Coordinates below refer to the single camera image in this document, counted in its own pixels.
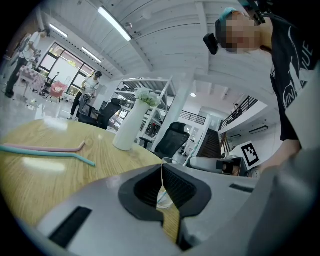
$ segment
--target pink chair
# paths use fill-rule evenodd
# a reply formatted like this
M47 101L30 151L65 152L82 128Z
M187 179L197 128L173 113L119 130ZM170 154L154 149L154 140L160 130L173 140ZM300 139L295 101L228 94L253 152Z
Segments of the pink chair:
M59 103L60 103L60 97L62 96L62 94L64 93L65 89L68 86L66 84L63 84L62 82L55 82L53 85L51 85L51 90L50 90L50 94L51 97L50 99L53 97L56 97L56 103L58 104L58 98L59 98Z

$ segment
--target man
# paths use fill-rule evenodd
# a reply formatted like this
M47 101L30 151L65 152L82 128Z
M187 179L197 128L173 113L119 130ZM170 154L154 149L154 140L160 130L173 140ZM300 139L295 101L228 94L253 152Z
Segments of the man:
M25 46L25 48L22 50L22 52L19 55L19 58L17 60L17 64L16 67L12 73L12 75L10 76L10 79L7 83L6 89L5 89L5 96L7 96L8 98L12 98L14 93L14 86L15 83L18 80L18 72L20 71L22 66L26 66L28 64L28 62L32 59L32 57L34 56L34 54L37 52L37 46L39 44L39 41L41 38L46 38L50 36L50 29L46 28L41 32L35 32L29 42L27 43L27 45Z
M303 19L299 15L294 16L291 8L285 13L290 13L291 17L296 19ZM265 18L265 21L264 24L255 26L255 22L246 14L229 7L215 24L217 41L228 52L261 49L272 55L270 78L278 100L280 139L283 143L278 151L259 167L261 172L268 167L279 166L301 149L285 110L302 92L319 60L314 41L307 39L308 35L303 34L303 31L278 20Z
M75 114L77 106L80 104L80 97L85 94L91 96L99 87L99 81L100 77L102 77L102 73L100 71L97 71L95 75L93 76L87 76L84 81L81 84L81 90L78 92L78 94L75 96L72 109L71 109L71 114L68 117L69 120L71 120ZM76 118L75 120L78 121L79 117L79 110L76 113Z
M242 115L242 109L239 108L239 104L234 104L234 111L232 113L232 119L236 120L238 117Z

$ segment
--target pink straw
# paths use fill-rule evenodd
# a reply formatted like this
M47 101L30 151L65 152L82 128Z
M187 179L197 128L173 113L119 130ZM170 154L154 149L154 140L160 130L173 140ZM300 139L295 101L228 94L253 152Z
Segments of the pink straw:
M34 151L48 151L48 152L76 152L80 151L84 145L85 141L83 141L79 147L71 147L71 148L63 148L63 147L42 147L42 146L25 146L25 145L18 145L18 144L10 144L5 143L4 146L13 147L17 149L24 149L24 150L34 150Z

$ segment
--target black pants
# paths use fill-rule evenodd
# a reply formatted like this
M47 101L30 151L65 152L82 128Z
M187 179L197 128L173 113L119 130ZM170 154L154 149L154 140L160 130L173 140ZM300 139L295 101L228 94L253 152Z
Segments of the black pants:
M16 67L12 73L12 75L10 76L10 79L8 81L8 84L6 86L6 89L5 89L5 92L7 94L12 94L12 92L14 91L14 86L15 86L15 83L18 81L18 72L19 70L21 69L22 66L26 66L28 64L28 61L25 59L25 58L18 58L17 60L17 64L16 64Z
M72 105L72 109L71 109L71 115L72 116L75 114L76 108L80 104L79 99L80 99L81 96L82 96L82 93L80 91L75 96L75 99L74 99L74 102L73 102L73 105ZM79 117L79 109L78 109L78 112L76 113L76 117L77 118Z

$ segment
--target white flower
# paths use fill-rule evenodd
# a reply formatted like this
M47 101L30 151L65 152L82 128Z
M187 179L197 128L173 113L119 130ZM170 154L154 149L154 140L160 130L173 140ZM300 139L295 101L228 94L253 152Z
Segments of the white flower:
M154 92L149 92L147 88L139 88L135 93L134 97L147 103L151 107L157 107L160 104L160 99Z

